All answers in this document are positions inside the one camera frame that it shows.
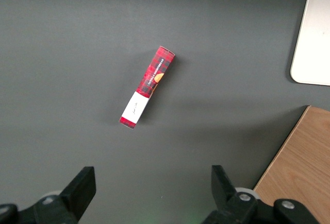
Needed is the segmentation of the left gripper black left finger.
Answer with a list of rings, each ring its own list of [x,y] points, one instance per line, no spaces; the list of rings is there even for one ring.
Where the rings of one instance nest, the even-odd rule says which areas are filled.
[[[79,223],[96,193],[93,166],[84,167],[59,193],[48,193],[18,212],[18,223]]]

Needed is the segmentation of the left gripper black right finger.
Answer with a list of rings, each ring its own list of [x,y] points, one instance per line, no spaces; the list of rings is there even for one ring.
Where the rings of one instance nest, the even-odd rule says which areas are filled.
[[[277,223],[272,207],[237,190],[221,165],[211,167],[211,192],[217,209],[203,223]]]

